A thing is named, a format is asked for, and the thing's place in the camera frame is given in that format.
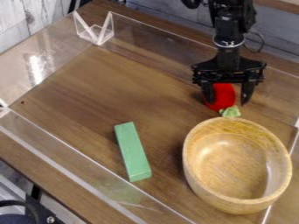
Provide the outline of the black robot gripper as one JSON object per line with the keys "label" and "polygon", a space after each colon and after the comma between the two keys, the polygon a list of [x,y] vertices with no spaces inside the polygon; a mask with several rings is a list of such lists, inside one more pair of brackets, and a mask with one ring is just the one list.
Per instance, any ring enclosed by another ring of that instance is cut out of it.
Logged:
{"label": "black robot gripper", "polygon": [[219,47],[212,59],[191,66],[192,83],[201,88],[207,103],[215,102],[212,83],[243,83],[240,105],[244,106],[255,92],[256,85],[264,81],[267,64],[240,56],[239,48]]}

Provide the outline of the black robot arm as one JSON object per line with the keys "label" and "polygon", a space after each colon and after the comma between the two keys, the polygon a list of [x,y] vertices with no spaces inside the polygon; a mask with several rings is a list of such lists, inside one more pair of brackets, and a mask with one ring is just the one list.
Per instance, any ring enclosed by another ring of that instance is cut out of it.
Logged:
{"label": "black robot arm", "polygon": [[191,66],[192,83],[201,89],[207,103],[216,102],[215,85],[220,83],[240,83],[240,104],[248,103],[256,85],[264,80],[267,64],[244,58],[239,48],[256,22],[256,10],[252,0],[207,0],[209,20],[215,28],[212,36],[217,47],[216,55]]}

